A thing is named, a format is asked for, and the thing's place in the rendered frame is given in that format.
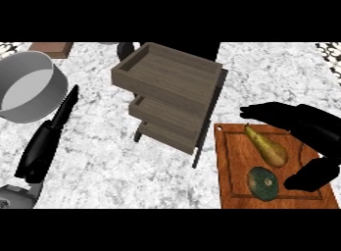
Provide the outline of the yellow-green pear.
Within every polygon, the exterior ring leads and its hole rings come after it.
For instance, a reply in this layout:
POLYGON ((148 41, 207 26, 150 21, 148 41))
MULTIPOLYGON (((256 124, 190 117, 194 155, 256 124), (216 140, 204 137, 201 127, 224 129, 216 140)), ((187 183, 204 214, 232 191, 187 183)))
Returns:
POLYGON ((289 163, 289 152, 284 146, 259 133, 250 125, 244 126, 244 132, 266 164, 272 168, 283 168, 289 163))

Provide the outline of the grey metal saucepan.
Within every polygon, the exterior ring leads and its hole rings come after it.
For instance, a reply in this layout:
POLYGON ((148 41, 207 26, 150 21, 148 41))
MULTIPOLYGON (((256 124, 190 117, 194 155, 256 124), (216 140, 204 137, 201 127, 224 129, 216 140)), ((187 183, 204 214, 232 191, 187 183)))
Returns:
POLYGON ((45 53, 20 52, 0 60, 0 118, 17 124, 40 120, 67 91, 67 76, 45 53))

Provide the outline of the dark green avocado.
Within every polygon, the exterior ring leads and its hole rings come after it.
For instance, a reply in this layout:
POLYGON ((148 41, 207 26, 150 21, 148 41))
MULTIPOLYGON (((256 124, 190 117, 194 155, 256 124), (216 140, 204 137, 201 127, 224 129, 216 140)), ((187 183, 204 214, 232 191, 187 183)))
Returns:
POLYGON ((280 183, 275 174, 263 167, 255 167, 247 174, 247 185, 253 196, 268 202, 278 197, 280 183))

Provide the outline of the brown wooden block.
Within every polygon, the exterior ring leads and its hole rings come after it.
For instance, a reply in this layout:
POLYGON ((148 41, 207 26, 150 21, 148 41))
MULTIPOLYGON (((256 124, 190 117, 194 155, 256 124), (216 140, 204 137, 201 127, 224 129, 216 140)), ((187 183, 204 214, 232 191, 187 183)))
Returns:
POLYGON ((52 59, 67 59, 73 45, 73 42, 34 42, 30 50, 43 52, 52 59))

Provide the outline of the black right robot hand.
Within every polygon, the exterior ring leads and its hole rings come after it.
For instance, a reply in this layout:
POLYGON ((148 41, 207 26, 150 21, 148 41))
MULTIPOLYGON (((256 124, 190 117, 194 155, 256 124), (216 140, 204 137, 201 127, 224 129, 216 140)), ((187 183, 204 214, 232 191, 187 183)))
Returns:
POLYGON ((339 177, 341 166, 341 119, 311 105, 268 102, 240 108, 244 119, 259 120, 284 129, 321 155, 292 175, 289 190, 315 192, 339 177))

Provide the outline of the brown wooden cutting board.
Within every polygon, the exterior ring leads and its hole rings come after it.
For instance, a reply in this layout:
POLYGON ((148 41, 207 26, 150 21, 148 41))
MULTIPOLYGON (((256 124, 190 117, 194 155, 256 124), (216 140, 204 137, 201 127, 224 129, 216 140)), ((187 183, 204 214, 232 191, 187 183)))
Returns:
POLYGON ((315 192, 289 190, 284 187, 286 179, 318 158, 317 151, 286 130, 272 125, 252 125, 252 128, 286 147, 290 159, 281 169, 272 168, 244 133, 244 124, 215 124, 222 208, 337 209, 330 184, 315 192), (255 167, 271 170, 278 178, 280 193, 277 199, 269 202, 259 200, 249 189, 247 175, 255 167))

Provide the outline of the wooden tiered basket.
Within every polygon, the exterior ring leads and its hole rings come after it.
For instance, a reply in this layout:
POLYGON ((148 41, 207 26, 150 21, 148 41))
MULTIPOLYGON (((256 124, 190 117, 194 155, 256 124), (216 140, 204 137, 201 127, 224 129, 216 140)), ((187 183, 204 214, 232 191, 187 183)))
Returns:
POLYGON ((200 156, 228 71, 224 65, 154 42, 111 69, 111 82, 135 93, 135 136, 200 156))

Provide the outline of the black rounded object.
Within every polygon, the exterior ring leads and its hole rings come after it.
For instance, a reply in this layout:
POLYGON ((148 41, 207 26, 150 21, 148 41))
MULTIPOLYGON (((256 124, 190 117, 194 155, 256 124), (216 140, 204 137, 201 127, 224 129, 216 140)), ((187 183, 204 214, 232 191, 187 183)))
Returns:
POLYGON ((117 45, 119 60, 123 61, 141 46, 139 42, 120 42, 117 45))

